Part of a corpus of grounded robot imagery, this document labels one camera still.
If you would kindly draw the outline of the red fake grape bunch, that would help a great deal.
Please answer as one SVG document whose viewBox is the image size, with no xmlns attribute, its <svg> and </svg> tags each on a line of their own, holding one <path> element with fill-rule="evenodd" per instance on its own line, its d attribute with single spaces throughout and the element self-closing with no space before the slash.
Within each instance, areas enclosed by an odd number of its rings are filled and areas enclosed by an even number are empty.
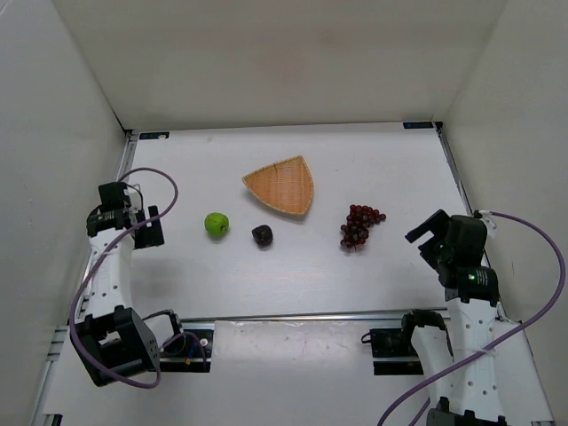
<svg viewBox="0 0 568 426">
<path fill-rule="evenodd" d="M 379 209 L 368 205 L 351 204 L 349 214 L 340 226 L 342 239 L 340 247 L 344 250 L 357 250 L 364 246 L 374 226 L 385 222 L 387 215 Z"/>
</svg>

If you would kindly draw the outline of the green fake apple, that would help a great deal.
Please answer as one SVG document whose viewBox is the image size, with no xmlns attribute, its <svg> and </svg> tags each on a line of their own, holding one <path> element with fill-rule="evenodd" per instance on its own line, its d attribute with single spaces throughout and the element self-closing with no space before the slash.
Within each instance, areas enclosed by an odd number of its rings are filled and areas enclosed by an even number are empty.
<svg viewBox="0 0 568 426">
<path fill-rule="evenodd" d="M 229 227 L 229 218 L 223 213 L 211 212 L 204 218 L 204 228 L 211 239 L 223 238 L 228 233 Z"/>
</svg>

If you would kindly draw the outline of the dark purple fake fruit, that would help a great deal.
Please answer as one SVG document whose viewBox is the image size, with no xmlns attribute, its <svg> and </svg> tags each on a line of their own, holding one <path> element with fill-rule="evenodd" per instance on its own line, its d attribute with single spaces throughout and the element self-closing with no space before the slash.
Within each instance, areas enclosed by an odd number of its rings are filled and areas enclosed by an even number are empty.
<svg viewBox="0 0 568 426">
<path fill-rule="evenodd" d="M 273 232 L 269 225 L 260 225 L 251 231 L 253 240 L 260 248 L 268 247 L 273 242 Z"/>
</svg>

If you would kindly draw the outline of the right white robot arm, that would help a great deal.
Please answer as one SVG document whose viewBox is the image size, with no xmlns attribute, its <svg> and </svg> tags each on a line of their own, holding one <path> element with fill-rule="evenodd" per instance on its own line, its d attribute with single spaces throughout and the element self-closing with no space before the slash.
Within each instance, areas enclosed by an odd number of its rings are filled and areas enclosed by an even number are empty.
<svg viewBox="0 0 568 426">
<path fill-rule="evenodd" d="M 402 335 L 412 345 L 427 379 L 429 425 L 504 425 L 493 341 L 499 300 L 496 272 L 482 264 L 487 229 L 474 217 L 442 209 L 406 235 L 445 290 L 449 320 L 434 311 L 411 310 Z"/>
</svg>

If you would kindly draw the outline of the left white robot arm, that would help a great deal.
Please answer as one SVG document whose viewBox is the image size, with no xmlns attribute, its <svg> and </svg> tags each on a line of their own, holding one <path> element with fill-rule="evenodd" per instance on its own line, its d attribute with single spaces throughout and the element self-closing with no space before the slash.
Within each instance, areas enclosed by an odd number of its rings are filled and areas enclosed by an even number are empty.
<svg viewBox="0 0 568 426">
<path fill-rule="evenodd" d="M 131 258 L 137 249 L 164 243 L 162 213 L 156 206 L 143 209 L 131 203 L 106 200 L 88 216 L 87 233 L 95 256 L 81 292 L 88 297 L 83 316 L 70 316 L 71 343 L 89 377 L 98 387 L 123 383 L 150 390 L 151 383 L 136 376 L 160 375 L 162 349 L 181 330 L 171 309 L 141 317 L 131 297 Z"/>
</svg>

